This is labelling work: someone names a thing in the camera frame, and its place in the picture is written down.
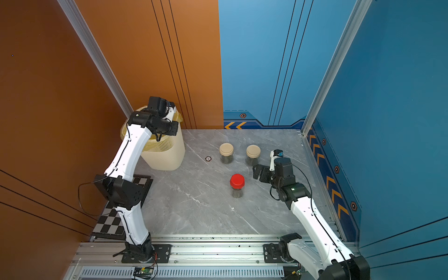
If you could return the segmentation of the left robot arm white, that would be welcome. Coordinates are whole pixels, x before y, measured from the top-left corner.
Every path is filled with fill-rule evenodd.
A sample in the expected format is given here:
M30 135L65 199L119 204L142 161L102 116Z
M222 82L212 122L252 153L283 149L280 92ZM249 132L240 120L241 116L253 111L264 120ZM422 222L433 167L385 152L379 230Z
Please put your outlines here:
M175 104L159 97L150 97L146 108L134 111L126 122L126 134L112 163L93 181L100 193L112 203L126 233L125 248L119 254L122 262L155 261L151 235L144 224L141 201L144 189L133 182L134 171L151 136L175 136L179 124L174 115Z

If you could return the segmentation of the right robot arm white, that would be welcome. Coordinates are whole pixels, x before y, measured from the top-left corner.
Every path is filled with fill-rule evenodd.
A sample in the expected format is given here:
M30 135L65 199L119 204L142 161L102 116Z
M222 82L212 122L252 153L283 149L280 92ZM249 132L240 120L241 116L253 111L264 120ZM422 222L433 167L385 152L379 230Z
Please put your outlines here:
M294 165L287 157L277 157L270 166L253 167L253 177L268 183L278 193L307 232L315 249L299 234L283 236L279 242L282 258L298 262L315 280L369 280L371 268L366 259L346 247L319 212L312 192L296 181Z

